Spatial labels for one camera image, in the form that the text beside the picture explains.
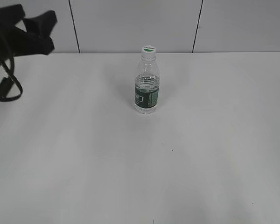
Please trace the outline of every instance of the black strap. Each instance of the black strap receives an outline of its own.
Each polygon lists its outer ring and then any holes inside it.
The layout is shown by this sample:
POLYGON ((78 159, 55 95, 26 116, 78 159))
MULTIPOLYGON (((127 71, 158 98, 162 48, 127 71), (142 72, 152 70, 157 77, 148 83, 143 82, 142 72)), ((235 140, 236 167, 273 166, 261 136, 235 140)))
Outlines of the black strap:
POLYGON ((0 60, 0 63, 2 65, 2 67, 4 68, 4 71, 8 74, 9 78, 14 82, 14 84, 18 87, 18 89, 20 91, 20 94, 15 97, 0 97, 0 102, 11 102, 11 101, 15 101, 15 100, 19 99, 22 96, 23 88, 22 88, 20 82, 18 81, 18 79, 14 76, 14 56, 13 56, 13 53, 9 47, 9 44, 8 44, 5 36, 1 33, 1 31, 0 31, 0 39, 4 43, 4 46, 7 50, 8 58, 10 61, 10 68, 8 68, 8 66, 5 64, 4 60, 0 60))

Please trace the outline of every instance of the water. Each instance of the water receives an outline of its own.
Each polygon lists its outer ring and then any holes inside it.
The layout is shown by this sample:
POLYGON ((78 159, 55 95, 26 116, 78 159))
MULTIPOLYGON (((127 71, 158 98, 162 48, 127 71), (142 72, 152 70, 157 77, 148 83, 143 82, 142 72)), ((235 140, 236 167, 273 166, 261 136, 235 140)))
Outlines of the water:
POLYGON ((135 108, 138 112, 148 114, 157 108, 157 98, 160 79, 157 76, 149 74, 140 74, 135 80, 135 91, 137 92, 138 105, 135 108))

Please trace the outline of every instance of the plastic water bottle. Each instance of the plastic water bottle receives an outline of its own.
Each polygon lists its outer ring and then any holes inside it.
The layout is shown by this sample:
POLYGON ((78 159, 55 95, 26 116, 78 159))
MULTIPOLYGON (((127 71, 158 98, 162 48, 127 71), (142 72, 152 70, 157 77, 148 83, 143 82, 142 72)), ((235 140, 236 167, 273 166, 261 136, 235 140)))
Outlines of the plastic water bottle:
POLYGON ((138 65, 139 75, 135 80, 135 108, 144 114, 155 111, 158 104, 160 74, 155 59, 155 47, 142 48, 141 61, 138 65))

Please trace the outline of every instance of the white bottle cap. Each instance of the white bottle cap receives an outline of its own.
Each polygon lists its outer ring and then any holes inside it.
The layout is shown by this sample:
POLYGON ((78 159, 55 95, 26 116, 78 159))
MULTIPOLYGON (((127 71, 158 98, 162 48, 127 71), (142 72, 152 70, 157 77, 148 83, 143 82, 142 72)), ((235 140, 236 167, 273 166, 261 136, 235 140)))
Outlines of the white bottle cap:
POLYGON ((141 57, 145 61, 154 61, 156 53, 157 51, 154 46, 146 45, 142 48, 141 57))

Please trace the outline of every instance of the bottle label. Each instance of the bottle label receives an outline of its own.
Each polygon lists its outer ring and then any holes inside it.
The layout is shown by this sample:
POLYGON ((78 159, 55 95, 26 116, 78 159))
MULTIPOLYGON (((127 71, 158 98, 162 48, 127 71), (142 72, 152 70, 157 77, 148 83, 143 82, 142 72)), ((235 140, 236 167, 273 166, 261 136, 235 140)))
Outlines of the bottle label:
POLYGON ((135 88, 135 104, 141 108, 152 108, 158 103, 159 88, 153 92, 141 92, 135 88))

